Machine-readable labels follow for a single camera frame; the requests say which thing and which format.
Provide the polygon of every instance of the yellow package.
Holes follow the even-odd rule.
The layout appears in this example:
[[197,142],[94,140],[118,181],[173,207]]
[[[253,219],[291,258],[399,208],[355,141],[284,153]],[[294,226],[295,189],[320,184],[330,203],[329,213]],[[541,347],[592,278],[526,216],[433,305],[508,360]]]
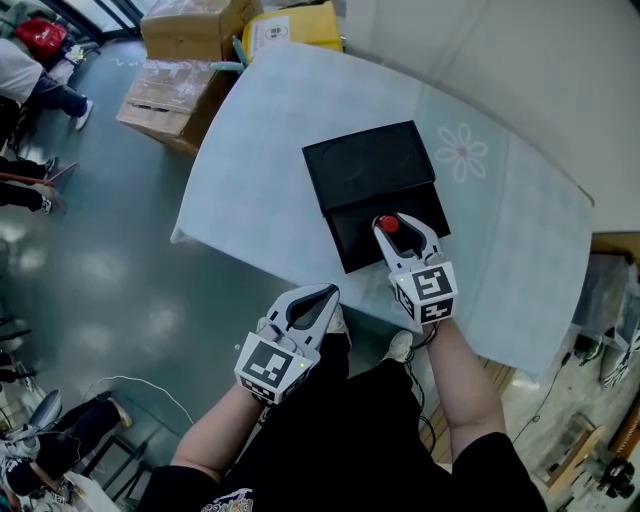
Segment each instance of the yellow package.
[[342,52],[333,4],[325,2],[260,14],[244,27],[242,46],[250,61],[261,48],[277,41],[295,41]]

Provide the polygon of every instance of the white shirt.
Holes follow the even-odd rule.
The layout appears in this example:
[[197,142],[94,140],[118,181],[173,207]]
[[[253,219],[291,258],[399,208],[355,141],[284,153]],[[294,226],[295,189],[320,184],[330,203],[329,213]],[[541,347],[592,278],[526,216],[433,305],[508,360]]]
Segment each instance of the white shirt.
[[0,39],[0,95],[18,103],[29,99],[42,66],[7,39]]

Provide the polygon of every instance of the flower pattern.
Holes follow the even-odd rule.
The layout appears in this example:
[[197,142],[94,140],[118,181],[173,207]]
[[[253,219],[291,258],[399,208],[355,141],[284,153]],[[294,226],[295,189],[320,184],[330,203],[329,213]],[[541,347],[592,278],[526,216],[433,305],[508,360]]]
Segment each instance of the flower pattern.
[[457,182],[464,182],[470,172],[478,178],[484,178],[487,175],[480,158],[485,156],[489,149],[484,142],[471,141],[471,130],[468,125],[460,125],[457,137],[444,126],[438,128],[438,135],[446,147],[436,151],[436,160],[443,164],[453,164],[453,176]]

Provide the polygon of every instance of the cardboard box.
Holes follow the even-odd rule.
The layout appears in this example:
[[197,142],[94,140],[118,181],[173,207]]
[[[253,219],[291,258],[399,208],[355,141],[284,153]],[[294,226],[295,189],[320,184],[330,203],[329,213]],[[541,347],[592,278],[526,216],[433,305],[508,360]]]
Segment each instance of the cardboard box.
[[237,61],[231,36],[261,12],[260,0],[159,0],[140,23],[147,57]]
[[242,35],[242,46],[250,61],[261,48],[280,41],[295,41],[342,52],[333,2],[261,14],[247,23]]
[[147,60],[116,119],[195,156],[237,77],[208,62]]

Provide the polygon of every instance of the wall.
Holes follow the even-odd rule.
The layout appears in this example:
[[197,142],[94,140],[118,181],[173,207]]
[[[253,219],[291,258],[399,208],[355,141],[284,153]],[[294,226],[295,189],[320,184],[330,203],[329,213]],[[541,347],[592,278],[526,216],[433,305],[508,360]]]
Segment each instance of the wall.
[[628,0],[349,0],[347,49],[490,114],[640,230],[640,16]]

